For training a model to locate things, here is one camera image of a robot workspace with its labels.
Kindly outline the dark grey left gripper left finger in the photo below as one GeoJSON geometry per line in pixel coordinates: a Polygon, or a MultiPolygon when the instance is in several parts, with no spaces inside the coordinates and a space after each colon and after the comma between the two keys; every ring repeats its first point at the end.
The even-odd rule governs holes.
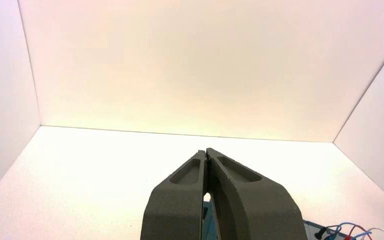
{"type": "Polygon", "coordinates": [[[143,214],[140,239],[201,239],[207,191],[207,154],[199,150],[152,190],[143,214]]]}

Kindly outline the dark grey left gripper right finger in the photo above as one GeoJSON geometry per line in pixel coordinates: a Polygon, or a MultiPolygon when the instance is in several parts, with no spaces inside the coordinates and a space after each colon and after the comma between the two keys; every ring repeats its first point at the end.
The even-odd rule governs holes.
{"type": "Polygon", "coordinates": [[[213,149],[208,190],[219,240],[305,240],[300,208],[279,183],[213,149]]]}

